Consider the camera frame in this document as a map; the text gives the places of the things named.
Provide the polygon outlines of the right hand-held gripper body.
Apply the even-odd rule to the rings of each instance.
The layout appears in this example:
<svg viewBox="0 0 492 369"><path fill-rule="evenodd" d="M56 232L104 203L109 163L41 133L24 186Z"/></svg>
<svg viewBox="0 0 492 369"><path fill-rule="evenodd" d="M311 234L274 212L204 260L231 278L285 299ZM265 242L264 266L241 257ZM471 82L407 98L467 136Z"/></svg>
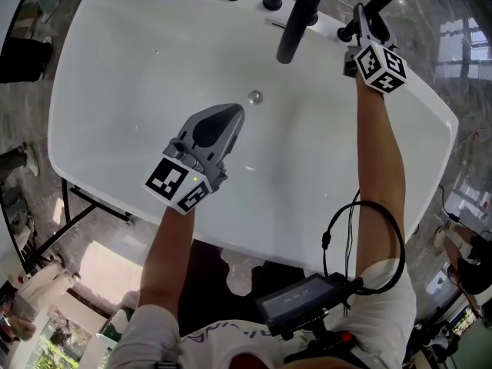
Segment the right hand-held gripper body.
<svg viewBox="0 0 492 369"><path fill-rule="evenodd" d="M357 73L366 86L382 94L390 94L407 84L406 61L376 42L347 47L344 76L355 78Z"/></svg>

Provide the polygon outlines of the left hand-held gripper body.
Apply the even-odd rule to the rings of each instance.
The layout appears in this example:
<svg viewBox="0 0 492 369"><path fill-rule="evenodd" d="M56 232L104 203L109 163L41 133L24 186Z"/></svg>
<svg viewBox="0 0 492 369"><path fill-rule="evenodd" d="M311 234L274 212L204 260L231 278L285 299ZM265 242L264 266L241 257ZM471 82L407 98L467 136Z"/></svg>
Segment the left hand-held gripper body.
<svg viewBox="0 0 492 369"><path fill-rule="evenodd" d="M215 164L178 138L170 140L143 188L179 214L188 214L228 178Z"/></svg>

